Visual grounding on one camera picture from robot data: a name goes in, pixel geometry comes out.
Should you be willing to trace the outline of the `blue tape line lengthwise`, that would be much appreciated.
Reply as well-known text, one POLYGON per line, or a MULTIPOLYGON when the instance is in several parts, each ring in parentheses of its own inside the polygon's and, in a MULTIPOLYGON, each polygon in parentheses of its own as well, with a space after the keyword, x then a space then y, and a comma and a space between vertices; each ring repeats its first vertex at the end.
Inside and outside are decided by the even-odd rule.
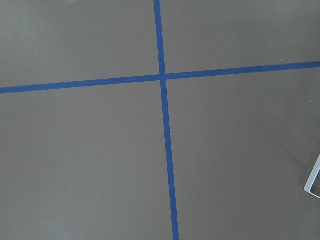
POLYGON ((155 13, 155 26, 156 26, 161 105, 162 105, 162 116, 163 116, 166 166, 167 166, 167 175, 168 175, 172 237, 174 240, 178 240, 180 238, 180 234, 179 234, 179 223, 178 223, 171 128, 170 128, 170 111, 169 111, 169 102, 168 102, 161 2, 159 0, 155 0, 153 3, 154 3, 154 13, 155 13))

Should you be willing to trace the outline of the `blue tape line crosswise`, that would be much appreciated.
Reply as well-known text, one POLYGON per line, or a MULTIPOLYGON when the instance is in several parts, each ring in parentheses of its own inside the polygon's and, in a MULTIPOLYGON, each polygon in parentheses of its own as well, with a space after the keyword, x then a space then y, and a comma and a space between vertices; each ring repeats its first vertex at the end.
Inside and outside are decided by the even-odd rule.
MULTIPOLYGON (((299 70, 299 69, 313 69, 313 68, 319 68, 319 67, 320 67, 320 63, 318 61, 313 61, 313 62, 301 62, 301 63, 288 63, 288 64, 275 64, 275 65, 263 65, 263 66, 166 73, 164 75, 164 78, 167 80, 179 80, 179 79, 190 79, 190 78, 201 78, 201 77, 277 72, 277 71, 289 71, 289 70, 299 70)), ((56 82, 56 83, 46 83, 46 84, 9 86, 9 87, 2 87, 0 89, 0 93, 11 94, 11 93, 117 85, 117 84, 156 82, 156 81, 160 81, 161 77, 162 76, 160 74, 156 74, 156 75, 142 75, 142 76, 82 80, 82 81, 56 82)))

